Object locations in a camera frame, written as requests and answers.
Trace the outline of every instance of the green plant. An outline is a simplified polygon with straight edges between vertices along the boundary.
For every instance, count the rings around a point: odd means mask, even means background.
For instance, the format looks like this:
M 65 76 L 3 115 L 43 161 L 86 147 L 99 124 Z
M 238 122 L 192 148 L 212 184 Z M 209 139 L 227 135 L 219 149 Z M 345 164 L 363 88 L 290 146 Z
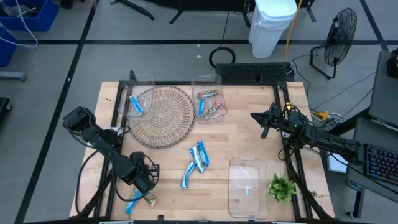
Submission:
M 286 177 L 278 177 L 274 174 L 274 179 L 271 181 L 268 193 L 273 195 L 277 202 L 290 201 L 293 194 L 296 194 L 295 184 L 293 181 L 288 181 Z

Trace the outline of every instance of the gray floor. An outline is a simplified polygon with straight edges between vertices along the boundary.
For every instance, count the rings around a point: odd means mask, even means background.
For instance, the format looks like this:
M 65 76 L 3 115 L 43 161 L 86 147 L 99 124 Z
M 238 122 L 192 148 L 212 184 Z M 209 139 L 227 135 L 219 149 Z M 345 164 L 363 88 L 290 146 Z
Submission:
M 111 6 L 100 0 L 93 18 L 88 40 L 202 40 L 221 39 L 226 12 L 184 12 L 175 24 L 169 20 L 177 13 L 174 9 L 133 0 L 155 16 L 155 21 L 123 5 Z M 366 1 L 384 40 L 398 40 L 395 27 L 395 0 Z M 60 9 L 49 32 L 38 33 L 39 40 L 79 40 L 90 13 L 93 0 L 82 4 L 75 2 L 71 11 Z M 312 22 L 306 11 L 296 21 L 292 40 L 326 39 L 330 24 L 339 10 L 354 9 L 358 15 L 355 40 L 377 40 L 359 0 L 317 0 Z M 20 39 L 30 39 L 25 32 L 13 32 Z M 245 40 L 249 28 L 241 15 L 229 15 L 226 39 Z M 208 63 L 209 53 L 218 45 L 85 45 L 80 55 L 61 118 L 76 106 L 95 109 L 101 82 L 127 78 L 133 69 L 136 73 L 153 74 L 156 80 L 190 80 L 192 76 L 215 71 Z M 284 45 L 278 45 L 269 58 L 256 59 L 251 45 L 226 45 L 234 49 L 237 63 L 281 62 Z M 12 100 L 14 109 L 5 120 L 0 134 L 0 217 L 2 223 L 12 223 L 24 196 L 37 157 L 43 145 L 65 78 L 67 77 L 77 45 L 39 45 L 36 49 L 18 47 L 10 66 L 0 70 L 26 72 L 26 82 L 0 80 L 0 96 Z M 291 45 L 289 60 L 309 53 L 312 45 Z M 398 46 L 388 46 L 390 50 Z M 299 72 L 311 81 L 308 101 L 316 106 L 342 89 L 374 72 L 380 45 L 354 45 L 338 67 L 338 76 L 326 80 L 309 67 L 308 57 L 296 61 Z M 215 55 L 215 62 L 230 61 L 228 54 Z M 317 57 L 315 63 L 331 73 L 330 67 Z M 296 80 L 302 78 L 296 72 Z M 350 88 L 344 95 L 319 107 L 345 114 L 372 88 L 373 78 L 368 78 Z M 347 118 L 369 105 L 366 98 Z M 25 222 L 67 218 L 75 192 L 76 177 L 83 158 L 83 147 L 69 137 L 60 126 L 50 145 L 49 154 L 40 175 Z M 326 172 L 336 217 L 349 220 L 345 212 L 353 209 L 355 191 L 350 189 L 341 174 Z M 363 217 L 356 222 L 393 223 L 398 204 L 370 191 L 366 192 Z

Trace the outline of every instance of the clear plastic container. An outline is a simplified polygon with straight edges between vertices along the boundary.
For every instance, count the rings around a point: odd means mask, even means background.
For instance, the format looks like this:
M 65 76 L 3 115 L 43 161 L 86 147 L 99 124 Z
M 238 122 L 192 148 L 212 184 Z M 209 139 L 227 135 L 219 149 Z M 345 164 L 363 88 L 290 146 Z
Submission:
M 192 98 L 193 105 L 195 109 L 195 118 L 199 123 L 212 123 L 217 122 L 218 118 L 227 114 L 228 109 L 226 107 L 224 92 L 223 92 L 223 84 L 221 81 L 221 76 L 214 75 L 197 75 L 191 80 L 192 87 Z M 214 112 L 211 116 L 205 118 L 203 115 L 199 116 L 199 107 L 201 98 L 198 96 L 198 93 L 208 90 L 216 90 L 218 93 L 213 96 L 209 96 L 206 98 L 206 103 L 203 109 L 202 114 L 206 114 L 208 110 L 211 108 L 212 104 L 215 100 L 221 102 L 223 105 L 220 106 L 216 112 Z
M 125 81 L 122 91 L 119 114 L 126 116 L 131 121 L 151 120 L 154 116 L 154 92 L 155 80 L 153 75 L 130 73 L 129 80 Z M 137 97 L 142 108 L 141 114 L 133 106 L 130 100 L 131 96 Z
M 262 159 L 234 157 L 229 161 L 228 211 L 232 217 L 268 217 L 266 169 Z

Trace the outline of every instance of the white trash can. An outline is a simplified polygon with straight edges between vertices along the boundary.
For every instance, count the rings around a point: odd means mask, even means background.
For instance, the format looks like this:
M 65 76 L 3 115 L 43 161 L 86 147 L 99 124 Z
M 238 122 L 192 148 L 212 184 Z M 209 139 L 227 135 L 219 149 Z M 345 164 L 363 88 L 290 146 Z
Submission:
M 271 56 L 278 40 L 294 18 L 295 0 L 256 0 L 249 42 L 256 58 Z

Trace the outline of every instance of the fan grille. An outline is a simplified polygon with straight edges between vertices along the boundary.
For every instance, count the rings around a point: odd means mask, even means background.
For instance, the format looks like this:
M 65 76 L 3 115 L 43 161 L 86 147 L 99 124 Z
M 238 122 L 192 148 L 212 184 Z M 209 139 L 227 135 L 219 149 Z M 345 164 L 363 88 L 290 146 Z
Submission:
M 350 8 L 340 11 L 334 18 L 325 42 L 325 62 L 334 66 L 347 56 L 356 30 L 356 13 Z

